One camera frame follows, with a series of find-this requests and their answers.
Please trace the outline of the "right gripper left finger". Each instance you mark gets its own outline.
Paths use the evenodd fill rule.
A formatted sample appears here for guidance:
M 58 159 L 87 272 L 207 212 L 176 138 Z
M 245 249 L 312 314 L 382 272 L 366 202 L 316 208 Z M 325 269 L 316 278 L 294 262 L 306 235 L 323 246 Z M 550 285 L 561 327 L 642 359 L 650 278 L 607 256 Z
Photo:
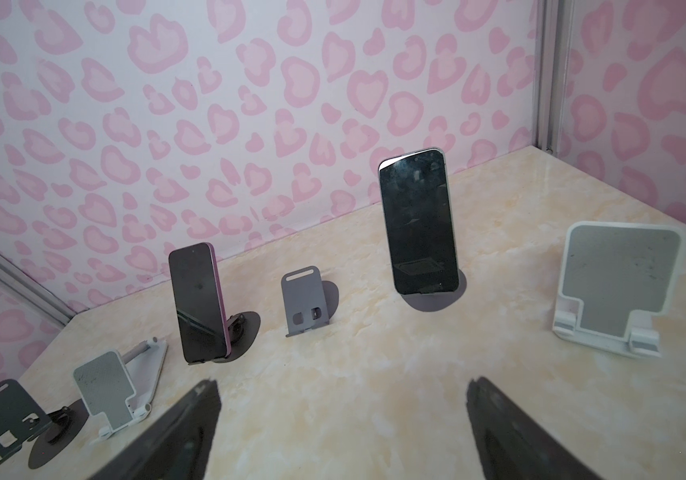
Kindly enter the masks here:
M 217 382 L 199 382 L 92 477 L 204 478 L 221 407 Z

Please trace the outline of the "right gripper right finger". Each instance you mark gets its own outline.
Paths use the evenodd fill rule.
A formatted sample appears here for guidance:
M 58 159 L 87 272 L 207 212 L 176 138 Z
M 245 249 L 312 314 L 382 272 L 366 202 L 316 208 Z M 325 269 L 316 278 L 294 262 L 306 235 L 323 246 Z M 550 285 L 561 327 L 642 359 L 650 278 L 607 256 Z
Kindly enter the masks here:
M 598 477 L 489 379 L 469 383 L 466 408 L 485 478 Z

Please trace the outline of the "phone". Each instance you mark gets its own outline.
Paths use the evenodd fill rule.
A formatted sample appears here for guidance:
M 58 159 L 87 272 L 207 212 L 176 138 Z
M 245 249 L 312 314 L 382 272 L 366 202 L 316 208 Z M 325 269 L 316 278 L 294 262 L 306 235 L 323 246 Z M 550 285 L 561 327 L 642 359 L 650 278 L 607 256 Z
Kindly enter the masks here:
M 386 159 L 377 173 L 396 291 L 402 296 L 457 291 L 444 152 L 432 147 Z
M 168 260 L 185 361 L 226 358 L 232 346 L 214 248 L 200 242 L 173 250 Z

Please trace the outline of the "grey round stand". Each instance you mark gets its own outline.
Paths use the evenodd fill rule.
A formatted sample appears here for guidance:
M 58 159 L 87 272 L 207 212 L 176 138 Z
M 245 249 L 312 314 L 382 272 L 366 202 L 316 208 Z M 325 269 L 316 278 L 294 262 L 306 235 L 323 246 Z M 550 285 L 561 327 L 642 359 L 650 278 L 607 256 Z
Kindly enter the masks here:
M 43 467 L 76 439 L 88 418 L 81 400 L 47 413 L 18 381 L 0 381 L 0 465 L 31 442 L 28 467 Z

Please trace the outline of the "white folding phone stand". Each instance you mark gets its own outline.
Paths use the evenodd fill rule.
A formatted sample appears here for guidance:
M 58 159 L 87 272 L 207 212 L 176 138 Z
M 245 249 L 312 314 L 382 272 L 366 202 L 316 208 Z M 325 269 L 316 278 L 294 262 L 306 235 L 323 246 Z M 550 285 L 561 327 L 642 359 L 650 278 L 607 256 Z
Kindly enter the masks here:
M 659 358 L 653 319 L 665 314 L 686 236 L 665 225 L 581 221 L 566 233 L 552 321 L 569 342 L 630 358 Z

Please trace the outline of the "white stand back left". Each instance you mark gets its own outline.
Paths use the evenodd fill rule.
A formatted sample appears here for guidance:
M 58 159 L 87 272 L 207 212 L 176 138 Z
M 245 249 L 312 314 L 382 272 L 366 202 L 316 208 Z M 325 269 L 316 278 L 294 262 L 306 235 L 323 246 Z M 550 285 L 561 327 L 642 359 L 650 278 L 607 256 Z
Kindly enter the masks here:
M 107 421 L 98 431 L 99 441 L 151 413 L 167 351 L 166 340 L 152 337 L 125 354 L 107 351 L 73 371 L 89 415 Z

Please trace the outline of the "aluminium frame strut left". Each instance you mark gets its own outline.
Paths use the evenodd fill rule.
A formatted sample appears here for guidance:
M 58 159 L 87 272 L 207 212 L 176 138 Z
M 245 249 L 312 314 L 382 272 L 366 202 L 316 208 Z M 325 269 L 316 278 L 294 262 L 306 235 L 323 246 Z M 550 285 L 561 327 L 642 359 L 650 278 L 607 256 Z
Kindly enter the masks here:
M 77 315 L 74 309 L 2 255 L 0 255 L 0 284 L 18 300 L 27 303 L 46 316 L 58 328 L 64 328 Z

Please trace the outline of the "aluminium frame strut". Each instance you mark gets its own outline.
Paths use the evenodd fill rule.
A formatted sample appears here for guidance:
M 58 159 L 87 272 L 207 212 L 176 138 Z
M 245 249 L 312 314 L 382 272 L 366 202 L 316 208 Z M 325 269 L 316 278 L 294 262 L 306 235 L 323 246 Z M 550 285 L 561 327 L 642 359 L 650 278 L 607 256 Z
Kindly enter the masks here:
M 566 98 L 574 2 L 536 2 L 536 48 L 534 77 L 534 146 L 559 156 Z
M 27 303 L 46 316 L 58 328 L 64 328 L 77 315 L 74 309 L 2 255 L 0 255 L 0 284 L 18 300 Z

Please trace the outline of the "aluminium frame strut right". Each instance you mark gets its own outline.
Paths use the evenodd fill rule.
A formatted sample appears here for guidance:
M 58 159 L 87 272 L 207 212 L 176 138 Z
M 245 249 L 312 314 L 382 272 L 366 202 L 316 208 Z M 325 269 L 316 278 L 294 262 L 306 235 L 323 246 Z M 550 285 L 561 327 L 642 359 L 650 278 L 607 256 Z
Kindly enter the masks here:
M 536 2 L 536 48 L 534 77 L 534 146 L 559 156 L 566 98 L 574 2 Z

